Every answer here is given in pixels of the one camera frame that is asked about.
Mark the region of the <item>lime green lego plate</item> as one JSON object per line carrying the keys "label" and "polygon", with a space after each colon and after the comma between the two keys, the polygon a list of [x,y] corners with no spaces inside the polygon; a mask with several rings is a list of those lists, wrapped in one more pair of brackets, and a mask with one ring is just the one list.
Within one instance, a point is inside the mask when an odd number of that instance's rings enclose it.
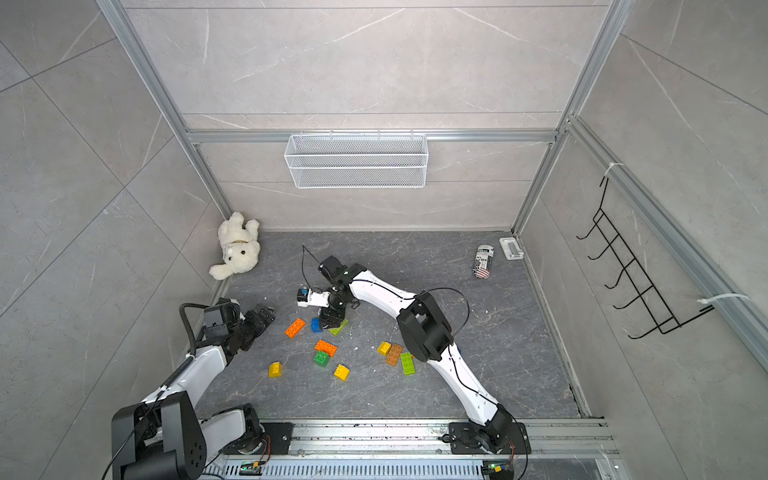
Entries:
{"label": "lime green lego plate", "polygon": [[344,329],[344,328],[345,328],[347,325],[348,325],[348,320],[347,320],[347,319],[344,319],[344,320],[341,322],[341,324],[340,324],[338,327],[330,328],[330,329],[328,330],[328,332],[329,332],[331,335],[333,335],[333,336],[337,336],[337,335],[339,335],[339,334],[342,332],[342,330],[343,330],[343,329]]}

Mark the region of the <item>orange 2x4 lego plate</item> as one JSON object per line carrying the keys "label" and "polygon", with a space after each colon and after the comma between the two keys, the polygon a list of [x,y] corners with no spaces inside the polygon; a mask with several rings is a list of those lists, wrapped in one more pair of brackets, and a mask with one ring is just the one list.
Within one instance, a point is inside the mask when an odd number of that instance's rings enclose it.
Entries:
{"label": "orange 2x4 lego plate", "polygon": [[285,334],[289,338],[294,338],[304,327],[306,326],[306,322],[301,319],[297,318],[286,330]]}

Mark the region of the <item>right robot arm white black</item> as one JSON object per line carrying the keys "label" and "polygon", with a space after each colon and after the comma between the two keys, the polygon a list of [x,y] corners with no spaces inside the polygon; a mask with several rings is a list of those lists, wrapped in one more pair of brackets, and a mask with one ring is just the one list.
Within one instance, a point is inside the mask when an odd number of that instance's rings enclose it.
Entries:
{"label": "right robot arm white black", "polygon": [[509,446],[513,416],[466,364],[452,327],[430,292],[407,292],[359,264],[348,267],[334,256],[321,261],[318,270],[329,288],[323,293],[309,290],[307,303],[320,308],[322,319],[334,326],[344,319],[347,307],[359,302],[394,318],[406,349],[434,368],[464,407],[473,428],[472,444],[493,454]]}

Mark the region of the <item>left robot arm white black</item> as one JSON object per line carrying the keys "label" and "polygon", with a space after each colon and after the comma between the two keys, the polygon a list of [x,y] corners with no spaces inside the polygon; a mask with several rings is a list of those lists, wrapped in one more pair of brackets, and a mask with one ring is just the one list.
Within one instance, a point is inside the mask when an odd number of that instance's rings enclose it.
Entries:
{"label": "left robot arm white black", "polygon": [[222,455],[256,454],[259,472],[272,456],[272,439],[249,404],[198,417],[195,407],[234,356],[249,350],[274,322],[262,304],[243,311],[235,299],[179,307],[189,340],[183,362],[141,402],[111,421],[112,457],[102,474],[112,479],[198,479]]}

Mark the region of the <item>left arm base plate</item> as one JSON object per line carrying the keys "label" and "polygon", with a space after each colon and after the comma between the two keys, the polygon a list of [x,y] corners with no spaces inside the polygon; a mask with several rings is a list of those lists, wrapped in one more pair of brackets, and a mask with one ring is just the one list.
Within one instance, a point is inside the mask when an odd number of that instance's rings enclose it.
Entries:
{"label": "left arm base plate", "polygon": [[293,438],[294,424],[291,422],[266,422],[260,424],[261,436],[255,455],[287,455]]}

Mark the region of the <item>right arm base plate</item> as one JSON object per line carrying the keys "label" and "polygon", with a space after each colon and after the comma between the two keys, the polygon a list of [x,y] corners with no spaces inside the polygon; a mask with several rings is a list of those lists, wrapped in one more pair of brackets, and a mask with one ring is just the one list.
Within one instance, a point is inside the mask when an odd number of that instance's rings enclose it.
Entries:
{"label": "right arm base plate", "polygon": [[472,422],[452,422],[440,439],[450,446],[454,455],[508,455],[512,452],[526,455],[532,452],[526,426],[519,422],[512,423],[502,433]]}

